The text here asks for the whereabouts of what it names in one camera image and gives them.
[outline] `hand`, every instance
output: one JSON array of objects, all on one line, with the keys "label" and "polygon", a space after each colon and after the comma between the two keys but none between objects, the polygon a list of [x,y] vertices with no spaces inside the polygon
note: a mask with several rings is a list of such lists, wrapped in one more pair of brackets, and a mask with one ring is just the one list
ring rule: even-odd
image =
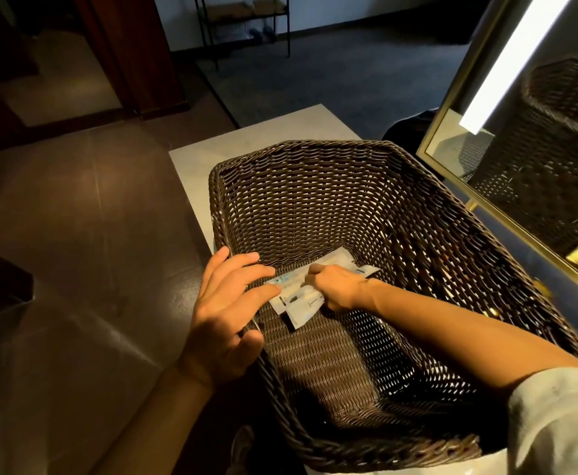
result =
[{"label": "hand", "polygon": [[340,265],[309,267],[305,281],[325,296],[326,306],[331,310],[358,308],[361,289],[366,279],[362,275],[343,269]]},{"label": "hand", "polygon": [[258,330],[237,334],[259,308],[280,294],[277,285],[266,284],[247,292],[247,286],[272,277],[276,270],[252,265],[258,253],[235,255],[222,247],[208,262],[190,325],[190,334],[177,366],[208,387],[230,381],[245,373],[260,355],[264,340]]}]

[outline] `shirt sleeve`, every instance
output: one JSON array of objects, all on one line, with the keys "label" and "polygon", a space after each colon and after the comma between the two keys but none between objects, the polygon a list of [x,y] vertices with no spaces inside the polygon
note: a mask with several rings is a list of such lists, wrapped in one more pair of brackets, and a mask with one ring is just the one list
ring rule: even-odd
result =
[{"label": "shirt sleeve", "polygon": [[523,381],[509,399],[509,473],[578,475],[578,368]]}]

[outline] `wicker basket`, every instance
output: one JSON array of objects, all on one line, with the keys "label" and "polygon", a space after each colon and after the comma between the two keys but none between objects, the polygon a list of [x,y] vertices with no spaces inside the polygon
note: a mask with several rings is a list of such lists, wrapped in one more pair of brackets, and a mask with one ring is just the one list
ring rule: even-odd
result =
[{"label": "wicker basket", "polygon": [[578,246],[578,59],[526,76],[469,184],[561,257]]},{"label": "wicker basket", "polygon": [[[578,338],[475,217],[390,142],[292,141],[210,175],[217,246],[277,273],[344,246],[377,278],[525,328],[578,357]],[[363,311],[297,331],[266,304],[259,368],[285,438],[311,468],[427,467],[506,443],[504,410]]]}]

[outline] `carpet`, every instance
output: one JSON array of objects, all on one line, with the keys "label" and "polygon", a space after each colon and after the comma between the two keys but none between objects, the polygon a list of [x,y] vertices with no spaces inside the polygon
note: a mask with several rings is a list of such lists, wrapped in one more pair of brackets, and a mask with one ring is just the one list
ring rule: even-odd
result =
[{"label": "carpet", "polygon": [[436,108],[467,46],[395,26],[353,26],[197,64],[240,127],[322,103],[363,139]]}]

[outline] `light bar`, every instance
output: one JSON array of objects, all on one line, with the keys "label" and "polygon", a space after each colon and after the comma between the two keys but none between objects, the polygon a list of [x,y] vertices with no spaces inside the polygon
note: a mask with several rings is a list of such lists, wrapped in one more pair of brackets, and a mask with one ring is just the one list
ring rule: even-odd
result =
[{"label": "light bar", "polygon": [[459,125],[477,135],[570,0],[533,0]]}]

